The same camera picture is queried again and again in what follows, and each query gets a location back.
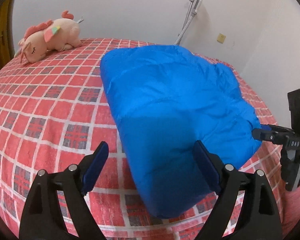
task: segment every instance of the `pink mane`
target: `pink mane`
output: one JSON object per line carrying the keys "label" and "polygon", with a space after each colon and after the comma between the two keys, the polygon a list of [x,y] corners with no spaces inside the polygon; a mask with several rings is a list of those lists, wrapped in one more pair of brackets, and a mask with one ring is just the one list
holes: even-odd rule
{"label": "pink mane", "polygon": [[26,41],[26,39],[31,35],[31,34],[34,34],[38,31],[42,31],[46,28],[48,28],[51,24],[53,23],[52,20],[48,20],[47,22],[45,23],[40,23],[39,25],[37,26],[31,26],[29,27],[27,30],[26,30],[26,33],[25,33],[25,36],[24,36],[24,39]]}
{"label": "pink mane", "polygon": [[63,11],[62,14],[61,14],[62,18],[73,20],[74,19],[73,14],[68,13],[68,12],[69,12],[68,10]]}

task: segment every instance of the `pillow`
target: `pillow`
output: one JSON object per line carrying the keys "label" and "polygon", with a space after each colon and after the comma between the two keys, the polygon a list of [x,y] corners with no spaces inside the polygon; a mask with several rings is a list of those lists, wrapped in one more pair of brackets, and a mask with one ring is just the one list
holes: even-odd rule
{"label": "pillow", "polygon": [[261,145],[254,109],[223,64],[153,45],[108,52],[100,72],[134,182],[156,217],[178,217],[210,193],[192,156],[196,140],[236,168]]}

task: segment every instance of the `grid pattern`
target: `grid pattern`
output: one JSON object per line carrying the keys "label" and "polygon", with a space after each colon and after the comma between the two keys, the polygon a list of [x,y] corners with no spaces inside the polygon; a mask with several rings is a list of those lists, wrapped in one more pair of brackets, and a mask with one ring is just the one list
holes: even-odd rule
{"label": "grid pattern", "polygon": [[[92,154],[101,141],[110,154],[93,191],[86,196],[93,217],[106,237],[192,240],[207,220],[216,195],[210,194],[179,218],[152,217],[133,183],[126,156],[109,105],[103,93],[99,63],[114,48],[139,47],[146,42],[85,39],[80,48],[53,52],[34,64],[11,60],[0,70],[0,215],[17,235],[22,209],[38,170],[64,170]],[[206,58],[212,63],[216,59]],[[242,95],[261,123],[275,124],[263,101],[229,64],[240,83]],[[283,184],[280,180],[280,148],[264,143],[241,170],[263,169],[282,214]],[[70,232],[75,232],[59,193]],[[235,227],[243,194],[226,234]]]}

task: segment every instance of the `wall socket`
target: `wall socket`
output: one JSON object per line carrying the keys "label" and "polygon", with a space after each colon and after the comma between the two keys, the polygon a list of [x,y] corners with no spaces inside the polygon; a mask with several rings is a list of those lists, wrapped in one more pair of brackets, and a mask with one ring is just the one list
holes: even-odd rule
{"label": "wall socket", "polygon": [[226,39],[226,36],[220,33],[218,38],[217,38],[217,41],[220,42],[220,43],[224,43],[225,39]]}

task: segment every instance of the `plush unicorn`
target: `plush unicorn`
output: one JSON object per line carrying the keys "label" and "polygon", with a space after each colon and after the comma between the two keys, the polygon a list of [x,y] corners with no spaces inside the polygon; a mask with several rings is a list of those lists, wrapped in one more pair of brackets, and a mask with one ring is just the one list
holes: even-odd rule
{"label": "plush unicorn", "polygon": [[31,26],[26,30],[24,37],[19,41],[21,47],[14,57],[20,55],[20,63],[23,56],[28,62],[34,63],[44,59],[47,50],[64,51],[72,48],[77,48],[82,45],[79,34],[79,23],[82,18],[75,22],[74,16],[62,12],[61,19],[48,20],[45,23],[40,23],[37,26]]}

